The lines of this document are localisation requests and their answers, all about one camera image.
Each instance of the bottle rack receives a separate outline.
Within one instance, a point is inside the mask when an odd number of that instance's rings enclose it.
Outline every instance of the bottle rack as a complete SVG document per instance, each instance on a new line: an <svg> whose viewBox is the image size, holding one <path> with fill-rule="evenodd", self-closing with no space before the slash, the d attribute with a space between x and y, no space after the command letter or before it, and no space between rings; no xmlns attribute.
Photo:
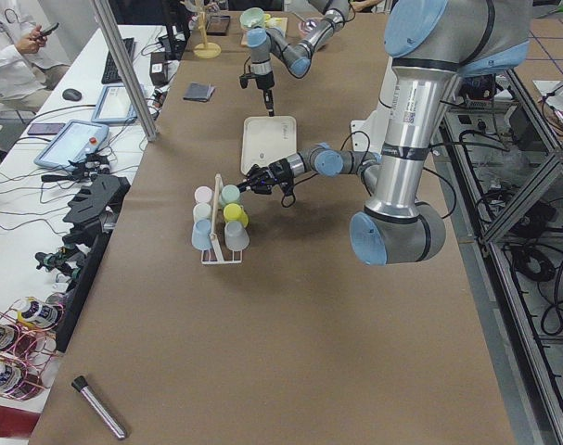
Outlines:
<svg viewBox="0 0 563 445"><path fill-rule="evenodd" d="M242 262L243 250L238 252L229 250L225 256L217 236L217 217L219 215L219 195L224 188L224 182L221 174L215 174L215 187L213 188L213 199L211 203L211 239L212 249L201 252L200 262L205 265L215 264L240 264Z"/></svg>
<svg viewBox="0 0 563 445"><path fill-rule="evenodd" d="M11 392L16 391L22 385L30 385L33 387L32 391L37 390L37 388L48 389L42 385L42 374L48 364L50 364L51 359L58 356L56 353L57 343L55 341L54 331L52 328L31 328L18 321L17 310L14 308L15 303L6 311L0 311L0 324L10 325L18 332L18 341L8 350L0 351L0 362L18 367L23 373L35 374L40 380L39 383L25 380L19 384L19 386L13 388ZM22 354L17 354L16 347L24 338L30 338L32 343ZM0 397L13 401L21 401L29 398L27 397L28 394L22 397L15 397L11 395L11 392L0 394Z"/></svg>

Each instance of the metal pole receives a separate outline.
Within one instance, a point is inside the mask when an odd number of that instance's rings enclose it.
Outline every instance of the metal pole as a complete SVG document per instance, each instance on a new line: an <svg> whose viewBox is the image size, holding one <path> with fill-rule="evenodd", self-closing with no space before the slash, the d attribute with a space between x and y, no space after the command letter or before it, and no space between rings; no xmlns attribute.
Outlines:
<svg viewBox="0 0 563 445"><path fill-rule="evenodd" d="M145 136L149 142L155 141L158 137L158 131L151 117L151 113L149 113L143 89L134 74L131 59L124 48L122 36L118 30L118 25L116 24L116 19L114 18L114 14L112 14L108 0L90 0L90 2L94 8L94 14L96 15L99 28L102 30L102 34L104 34L109 52L112 54L114 62L118 67L126 92L131 98L137 118L141 122Z"/></svg>

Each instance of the table surface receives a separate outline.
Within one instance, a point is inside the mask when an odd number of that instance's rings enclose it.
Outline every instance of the table surface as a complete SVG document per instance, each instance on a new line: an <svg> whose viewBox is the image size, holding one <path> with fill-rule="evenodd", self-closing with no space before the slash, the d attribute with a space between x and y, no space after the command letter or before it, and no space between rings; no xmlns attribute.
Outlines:
<svg viewBox="0 0 563 445"><path fill-rule="evenodd" d="M149 78L149 44L164 34L161 26L121 26L122 37L134 37L137 44L134 53L134 69L139 82L151 87ZM73 62L56 90L38 113L50 112L35 121L66 122L71 119L89 121L93 108L71 108L81 104L95 104L102 90L100 83L108 48L100 31L90 39L82 53ZM62 98L66 88L76 88L83 94L81 102L69 102ZM132 182L147 140L139 124L123 128L110 127L110 150L107 150L110 167L115 174L125 176ZM40 175L45 169L33 164L34 158L46 147L46 142L26 139L17 142L0 165L0 312L8 309L17 299L33 296L46 299L55 291L64 290L56 283L57 273L46 273L35 269L38 251L54 252L62 245L61 236L70 224L62 221L69 208L67 203L85 183L64 182L45 185L41 191ZM43 374L43 381L50 386L60 360L53 362ZM0 399L0 405L14 406L25 410L42 411L48 391L27 401ZM0 439L0 445L22 444L23 440Z"/></svg>
<svg viewBox="0 0 563 445"><path fill-rule="evenodd" d="M303 80L274 61L276 112L296 118L299 147L338 148L374 109L385 23L358 15ZM244 120L264 115L261 92L238 84L248 53L237 16L210 39L223 52L185 53L30 443L116 440L70 387L78 375L129 444L513 443L448 221L434 259L366 267L349 242L364 188L316 177L290 209L278 192L243 195L242 264L200 264L193 191L217 172L241 180ZM182 100L190 82L215 85L211 101ZM430 175L419 197L446 212Z"/></svg>

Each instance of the white tray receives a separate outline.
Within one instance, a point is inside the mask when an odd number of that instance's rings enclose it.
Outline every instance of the white tray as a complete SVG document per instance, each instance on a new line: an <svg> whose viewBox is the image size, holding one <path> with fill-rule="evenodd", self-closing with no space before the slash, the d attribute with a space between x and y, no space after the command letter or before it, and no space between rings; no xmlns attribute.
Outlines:
<svg viewBox="0 0 563 445"><path fill-rule="evenodd" d="M296 120L291 116L253 117L244 121L240 171L247 174L285 158L297 150Z"/></svg>

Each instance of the red cylinder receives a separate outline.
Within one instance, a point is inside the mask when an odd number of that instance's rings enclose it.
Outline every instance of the red cylinder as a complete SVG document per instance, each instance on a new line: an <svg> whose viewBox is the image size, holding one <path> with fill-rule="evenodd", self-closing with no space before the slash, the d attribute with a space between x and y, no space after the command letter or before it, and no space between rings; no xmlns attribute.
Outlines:
<svg viewBox="0 0 563 445"><path fill-rule="evenodd" d="M38 418L39 413L0 405L0 438L28 439Z"/></svg>

